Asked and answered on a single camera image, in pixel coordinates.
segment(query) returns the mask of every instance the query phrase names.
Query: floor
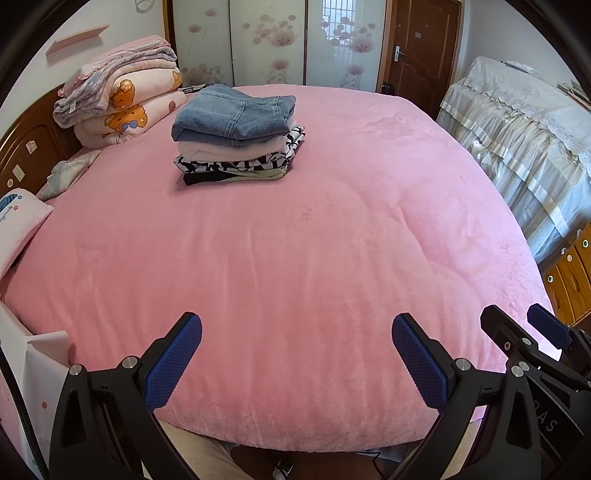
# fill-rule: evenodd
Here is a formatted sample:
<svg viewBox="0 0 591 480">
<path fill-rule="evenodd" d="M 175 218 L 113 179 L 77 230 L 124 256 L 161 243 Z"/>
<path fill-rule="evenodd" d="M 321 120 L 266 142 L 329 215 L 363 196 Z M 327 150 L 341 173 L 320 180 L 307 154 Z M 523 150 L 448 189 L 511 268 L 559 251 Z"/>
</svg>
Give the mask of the floor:
<svg viewBox="0 0 591 480">
<path fill-rule="evenodd" d="M 272 472 L 280 459 L 293 464 L 289 480 L 380 480 L 372 458 L 357 453 L 277 452 L 240 446 L 232 449 L 234 461 L 255 480 L 272 480 Z M 391 465 L 378 459 L 382 472 Z"/>
</svg>

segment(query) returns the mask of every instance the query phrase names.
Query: pink pillow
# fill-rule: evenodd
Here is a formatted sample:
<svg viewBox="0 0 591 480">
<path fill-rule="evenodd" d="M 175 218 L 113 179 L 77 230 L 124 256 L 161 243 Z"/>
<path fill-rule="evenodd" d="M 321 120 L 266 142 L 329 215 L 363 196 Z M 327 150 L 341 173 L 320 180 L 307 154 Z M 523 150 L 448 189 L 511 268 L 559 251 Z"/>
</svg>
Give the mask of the pink pillow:
<svg viewBox="0 0 591 480">
<path fill-rule="evenodd" d="M 11 190 L 0 199 L 0 278 L 52 210 L 24 189 Z"/>
</svg>

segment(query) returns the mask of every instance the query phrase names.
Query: person's leg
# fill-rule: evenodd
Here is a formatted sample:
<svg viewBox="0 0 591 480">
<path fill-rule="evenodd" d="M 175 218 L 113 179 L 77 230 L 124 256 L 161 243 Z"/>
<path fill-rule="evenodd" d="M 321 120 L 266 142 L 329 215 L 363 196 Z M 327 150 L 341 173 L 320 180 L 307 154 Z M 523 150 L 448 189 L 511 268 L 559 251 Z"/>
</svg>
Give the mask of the person's leg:
<svg viewBox="0 0 591 480">
<path fill-rule="evenodd" d="M 160 421 L 160 425 L 200 480 L 253 480 L 236 465 L 230 451 L 217 440 L 179 429 L 164 421 Z"/>
</svg>

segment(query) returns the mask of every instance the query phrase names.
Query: pink bedspread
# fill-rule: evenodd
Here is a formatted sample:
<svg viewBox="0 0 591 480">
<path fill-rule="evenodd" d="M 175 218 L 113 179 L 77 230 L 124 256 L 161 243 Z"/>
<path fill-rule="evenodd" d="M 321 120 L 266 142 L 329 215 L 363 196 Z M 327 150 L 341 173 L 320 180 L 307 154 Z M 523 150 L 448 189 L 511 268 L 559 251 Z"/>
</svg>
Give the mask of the pink bedspread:
<svg viewBox="0 0 591 480">
<path fill-rule="evenodd" d="M 501 196 L 455 140 L 401 98 L 301 86 L 306 140 L 271 182 L 186 187 L 173 115 L 107 147 L 2 283 L 34 333 L 65 329 L 89 369 L 140 355 L 186 310 L 203 342 L 161 418 L 285 450 L 361 450 L 424 436 L 392 345 L 410 312 L 452 356 L 504 371 L 480 330 L 496 303 L 551 308 Z"/>
</svg>

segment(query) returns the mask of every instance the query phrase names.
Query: sliding wardrobe door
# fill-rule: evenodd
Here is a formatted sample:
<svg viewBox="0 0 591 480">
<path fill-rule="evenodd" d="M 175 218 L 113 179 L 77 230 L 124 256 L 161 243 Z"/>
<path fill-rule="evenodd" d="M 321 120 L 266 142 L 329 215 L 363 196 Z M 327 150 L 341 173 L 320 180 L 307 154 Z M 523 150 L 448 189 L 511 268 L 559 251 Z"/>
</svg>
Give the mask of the sliding wardrobe door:
<svg viewBox="0 0 591 480">
<path fill-rule="evenodd" d="M 173 15 L 183 86 L 234 86 L 228 2 L 173 0 Z"/>
<path fill-rule="evenodd" d="M 375 92 L 385 0 L 309 0 L 306 85 Z"/>
<path fill-rule="evenodd" d="M 305 0 L 230 0 L 234 80 L 304 83 Z"/>
</svg>

